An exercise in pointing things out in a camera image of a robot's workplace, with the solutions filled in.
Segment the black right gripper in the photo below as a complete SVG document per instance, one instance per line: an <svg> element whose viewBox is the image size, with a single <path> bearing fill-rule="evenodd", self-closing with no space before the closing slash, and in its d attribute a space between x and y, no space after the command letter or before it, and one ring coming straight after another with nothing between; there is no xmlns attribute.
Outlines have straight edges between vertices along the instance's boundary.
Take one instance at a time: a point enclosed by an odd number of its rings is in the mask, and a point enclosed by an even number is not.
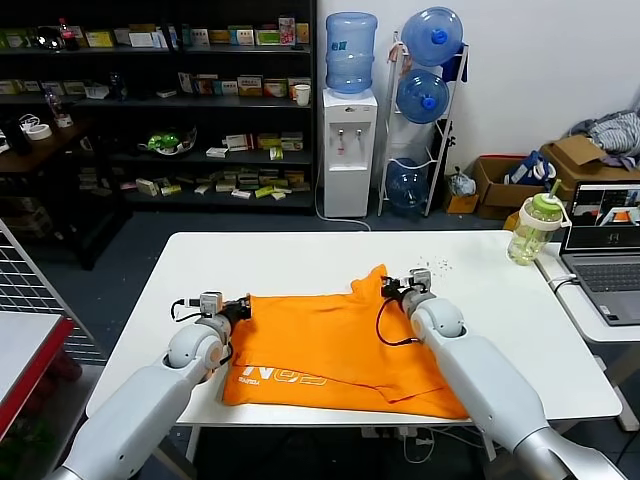
<svg viewBox="0 0 640 480"><path fill-rule="evenodd" d="M412 289L412 279L408 276L401 278L383 276L381 280L381 296L384 299L401 301L404 295Z"/></svg>

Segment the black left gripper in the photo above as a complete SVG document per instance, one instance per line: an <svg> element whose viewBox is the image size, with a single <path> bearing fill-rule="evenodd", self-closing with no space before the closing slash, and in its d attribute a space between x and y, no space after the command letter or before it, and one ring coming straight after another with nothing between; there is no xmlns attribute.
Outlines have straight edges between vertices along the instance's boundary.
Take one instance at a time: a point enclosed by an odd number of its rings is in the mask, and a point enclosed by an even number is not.
<svg viewBox="0 0 640 480"><path fill-rule="evenodd" d="M237 300L226 301L221 309L221 315L229 321L242 321L251 318L251 301L249 296Z"/></svg>

